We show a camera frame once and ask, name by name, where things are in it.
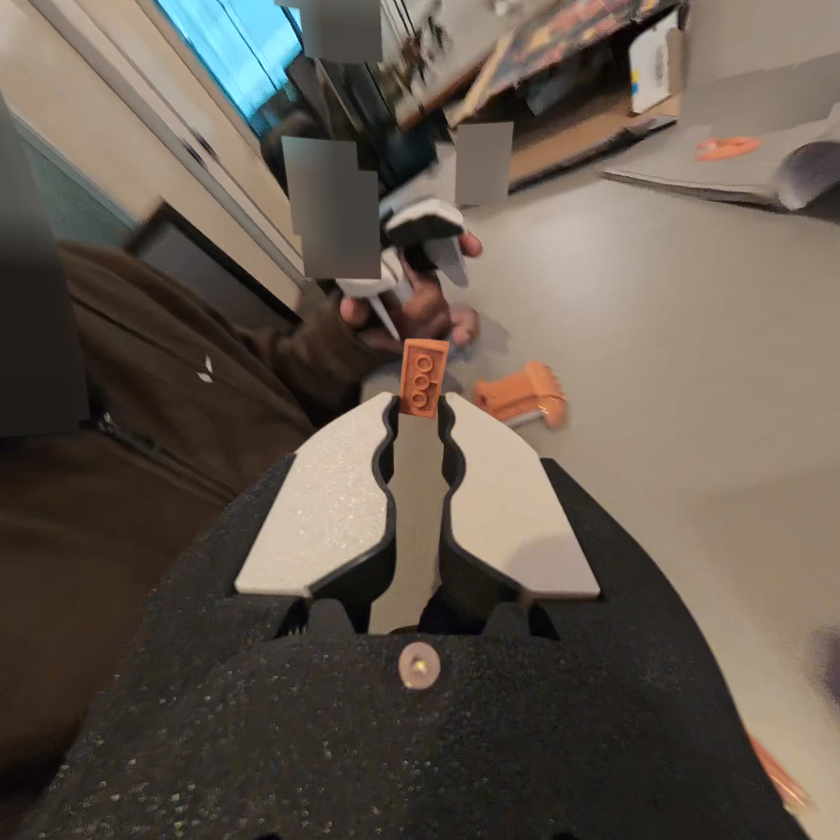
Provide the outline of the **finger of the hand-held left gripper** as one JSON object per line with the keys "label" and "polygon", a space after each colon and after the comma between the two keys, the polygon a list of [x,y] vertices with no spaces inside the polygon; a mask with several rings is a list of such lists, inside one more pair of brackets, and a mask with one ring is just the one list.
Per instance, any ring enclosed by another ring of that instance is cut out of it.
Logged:
{"label": "finger of the hand-held left gripper", "polygon": [[384,215],[385,247],[394,247],[413,272],[441,272],[461,288],[469,285],[459,243],[464,232],[462,213],[437,197],[419,198]]}
{"label": "finger of the hand-held left gripper", "polygon": [[381,254],[380,276],[375,278],[339,278],[337,286],[344,300],[363,303],[369,316],[373,316],[376,324],[366,323],[356,332],[361,340],[369,338],[382,339],[387,336],[386,347],[403,346],[400,335],[388,307],[385,305],[386,295],[395,295],[400,284],[405,279],[405,272],[397,253]]}

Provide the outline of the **brown hooded jacket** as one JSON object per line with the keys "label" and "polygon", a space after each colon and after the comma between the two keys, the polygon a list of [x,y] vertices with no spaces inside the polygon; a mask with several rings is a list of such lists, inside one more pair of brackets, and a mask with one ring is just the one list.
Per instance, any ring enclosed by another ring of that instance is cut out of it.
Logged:
{"label": "brown hooded jacket", "polygon": [[153,584],[318,428],[252,351],[258,329],[122,250],[59,257],[91,417],[2,449],[2,781],[60,757]]}

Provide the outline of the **black blank monitor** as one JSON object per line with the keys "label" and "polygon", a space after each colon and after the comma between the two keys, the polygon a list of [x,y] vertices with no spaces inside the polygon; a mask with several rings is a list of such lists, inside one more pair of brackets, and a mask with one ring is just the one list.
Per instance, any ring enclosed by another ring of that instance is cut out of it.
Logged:
{"label": "black blank monitor", "polygon": [[301,320],[168,203],[136,226],[123,246],[240,328],[271,327],[287,333]]}

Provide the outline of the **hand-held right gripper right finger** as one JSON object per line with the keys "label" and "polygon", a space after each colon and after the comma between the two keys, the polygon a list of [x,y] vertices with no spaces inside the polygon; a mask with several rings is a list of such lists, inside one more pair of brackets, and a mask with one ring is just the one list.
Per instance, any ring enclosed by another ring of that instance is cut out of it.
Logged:
{"label": "hand-held right gripper right finger", "polygon": [[537,452],[513,429],[450,393],[444,444],[440,580],[455,603],[591,601],[601,587]]}

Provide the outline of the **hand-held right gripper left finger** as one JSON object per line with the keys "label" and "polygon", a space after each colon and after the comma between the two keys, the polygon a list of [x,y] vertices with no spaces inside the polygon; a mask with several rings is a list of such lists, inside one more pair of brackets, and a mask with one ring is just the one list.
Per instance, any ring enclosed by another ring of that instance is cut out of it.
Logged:
{"label": "hand-held right gripper left finger", "polygon": [[389,502],[375,456],[392,440],[383,392],[321,428],[294,453],[234,581],[239,594],[313,596],[383,541]]}

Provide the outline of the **lego instruction booklet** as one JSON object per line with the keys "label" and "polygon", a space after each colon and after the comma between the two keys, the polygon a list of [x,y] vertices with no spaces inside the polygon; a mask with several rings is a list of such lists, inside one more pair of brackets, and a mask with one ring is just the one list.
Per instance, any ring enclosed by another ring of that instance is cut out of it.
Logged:
{"label": "lego instruction booklet", "polygon": [[646,140],[603,171],[606,180],[786,212],[839,183],[839,105],[824,119],[765,133],[714,136],[709,126]]}

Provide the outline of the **person's left forearm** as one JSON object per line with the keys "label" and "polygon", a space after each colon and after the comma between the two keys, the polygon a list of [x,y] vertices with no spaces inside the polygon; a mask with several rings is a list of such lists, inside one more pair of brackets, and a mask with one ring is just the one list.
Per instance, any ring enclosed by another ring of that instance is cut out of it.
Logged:
{"label": "person's left forearm", "polygon": [[364,380],[403,346],[371,325],[367,305],[343,297],[333,281],[311,283],[298,313],[287,332],[252,332],[252,351],[320,427],[356,405]]}

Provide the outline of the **printed lego set box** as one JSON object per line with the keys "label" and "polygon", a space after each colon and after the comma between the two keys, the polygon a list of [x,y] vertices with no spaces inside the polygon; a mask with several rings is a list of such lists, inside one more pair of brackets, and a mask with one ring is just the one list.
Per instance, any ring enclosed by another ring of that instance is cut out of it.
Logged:
{"label": "printed lego set box", "polygon": [[513,194],[674,126],[689,2],[557,2],[500,37],[457,107],[511,123]]}

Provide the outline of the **brown lego assembly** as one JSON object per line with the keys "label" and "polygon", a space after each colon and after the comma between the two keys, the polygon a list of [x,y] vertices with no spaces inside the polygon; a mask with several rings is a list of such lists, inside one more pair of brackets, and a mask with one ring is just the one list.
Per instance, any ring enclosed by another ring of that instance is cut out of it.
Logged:
{"label": "brown lego assembly", "polygon": [[557,429],[569,413],[560,380],[548,365],[536,361],[498,380],[478,381],[472,402],[510,428],[540,420],[547,428]]}

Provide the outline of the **small orange lego brick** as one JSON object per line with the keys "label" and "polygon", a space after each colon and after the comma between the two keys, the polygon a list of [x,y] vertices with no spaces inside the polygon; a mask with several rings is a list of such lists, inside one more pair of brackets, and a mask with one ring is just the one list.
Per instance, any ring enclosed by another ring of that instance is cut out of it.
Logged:
{"label": "small orange lego brick", "polygon": [[403,344],[400,413],[435,419],[448,359],[445,340],[406,339]]}

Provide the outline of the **person's left hand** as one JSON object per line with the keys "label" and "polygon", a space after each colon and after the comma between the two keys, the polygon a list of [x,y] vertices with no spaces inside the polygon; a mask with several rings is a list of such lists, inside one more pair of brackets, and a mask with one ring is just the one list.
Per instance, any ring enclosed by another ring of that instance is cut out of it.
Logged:
{"label": "person's left hand", "polygon": [[383,296],[383,307],[398,333],[396,338],[382,323],[365,299],[342,297],[339,314],[358,341],[368,349],[397,356],[404,340],[447,340],[465,348],[480,335],[480,316],[469,307],[452,308],[434,270],[418,271],[402,249],[397,250],[402,271],[411,287],[405,298]]}

